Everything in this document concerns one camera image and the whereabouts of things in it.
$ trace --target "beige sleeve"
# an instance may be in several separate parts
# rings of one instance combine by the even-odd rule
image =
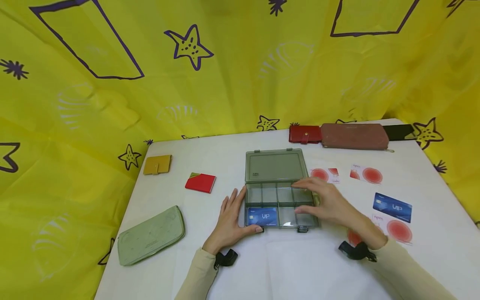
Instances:
[[[214,264],[215,255],[198,249],[175,300],[205,300],[218,272]]]
[[[385,246],[370,251],[377,256],[377,262],[371,263],[373,270],[390,283],[401,299],[456,299],[394,239],[389,237]]]

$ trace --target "red wallet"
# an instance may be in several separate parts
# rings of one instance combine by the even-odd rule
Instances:
[[[290,143],[318,144],[322,141],[322,132],[319,126],[291,125],[288,141]]]
[[[185,188],[199,192],[207,192],[210,194],[212,192],[215,179],[216,177],[212,175],[192,173],[185,184]]]

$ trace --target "star drawing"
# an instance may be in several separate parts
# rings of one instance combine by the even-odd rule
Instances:
[[[0,162],[0,171],[8,172],[8,173],[15,173],[18,171],[18,165],[15,163],[15,161],[10,157],[13,153],[15,153],[18,148],[20,148],[20,143],[0,143],[0,155],[1,151],[4,149],[3,146],[7,146],[9,152],[5,154],[2,158],[4,161],[7,162],[7,164],[10,166],[9,168],[2,167],[2,162]]]
[[[122,160],[125,162],[125,168],[127,171],[130,171],[130,166],[134,165],[138,168],[138,158],[142,156],[138,152],[134,152],[132,150],[132,145],[128,144],[127,150],[125,150],[125,153],[119,156],[119,160]]]
[[[268,0],[268,4],[273,4],[270,8],[270,14],[275,13],[275,17],[277,17],[278,12],[283,12],[282,5],[286,2],[287,0]]]
[[[164,33],[175,41],[176,46],[173,59],[188,57],[195,71],[200,70],[202,58],[206,59],[213,56],[213,53],[200,43],[197,24],[190,26],[185,36],[181,36],[171,30],[167,30]]]
[[[276,130],[275,125],[280,122],[280,119],[269,119],[260,115],[260,121],[257,123],[257,129],[262,128],[262,131]]]
[[[445,162],[443,160],[440,160],[438,162],[438,165],[433,164],[433,166],[435,167],[435,170],[437,170],[437,172],[439,172],[439,173],[445,174],[448,170],[447,166],[445,165]]]
[[[340,119],[337,119],[337,120],[335,121],[335,124],[347,124],[347,123],[356,123],[356,122],[357,122],[357,120],[352,120],[352,121],[347,121],[347,122],[345,122],[345,121],[342,121],[342,120],[340,120]]]
[[[189,139],[196,139],[196,138],[199,138],[199,136],[188,137],[188,136],[186,136],[186,135],[182,135],[182,136],[181,136],[181,138],[182,138],[182,139],[184,139],[184,140],[189,140]]]
[[[452,10],[449,12],[447,18],[451,16],[454,13],[454,11],[456,11],[456,9],[459,8],[460,5],[462,5],[464,1],[465,0],[452,0],[452,2],[450,2],[450,4],[447,5],[447,8],[452,7]]]
[[[108,257],[110,256],[110,253],[112,252],[113,249],[113,244],[115,243],[114,238],[110,238],[110,249],[108,250],[107,254],[105,254],[104,257],[97,263],[97,265],[106,265],[108,261]]]
[[[21,79],[21,77],[28,79],[25,74],[29,74],[29,72],[24,71],[24,65],[21,65],[18,61],[15,63],[11,60],[6,61],[6,60],[0,60],[0,66],[5,67],[6,69],[3,70],[5,73],[10,74],[13,72],[13,76],[17,77],[18,80]]]
[[[430,145],[430,142],[441,142],[444,140],[444,137],[437,131],[435,119],[436,117],[431,118],[427,124],[413,123],[413,127],[418,131],[416,132],[417,143],[422,150],[425,150]]]

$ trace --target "pale green pouch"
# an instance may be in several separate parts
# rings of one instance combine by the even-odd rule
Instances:
[[[122,232],[118,250],[121,265],[132,265],[176,243],[185,236],[178,206]]]

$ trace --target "red circle graphic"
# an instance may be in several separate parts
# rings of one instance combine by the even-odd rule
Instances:
[[[380,171],[374,168],[365,168],[362,174],[365,180],[370,183],[380,183],[384,178]]]
[[[330,173],[332,173],[333,175],[337,175],[338,176],[338,170],[336,168],[328,168],[328,170],[330,171]]]
[[[350,229],[347,231],[347,238],[348,238],[348,242],[353,247],[356,247],[361,242],[361,237],[356,232]]]
[[[350,170],[350,177],[355,178],[355,179],[360,179],[359,174],[354,170]]]
[[[324,169],[314,169],[312,170],[312,176],[318,177],[323,181],[328,181],[328,173]]]
[[[391,220],[388,222],[387,231],[388,234],[394,237],[396,240],[407,243],[412,240],[412,231],[401,221]]]

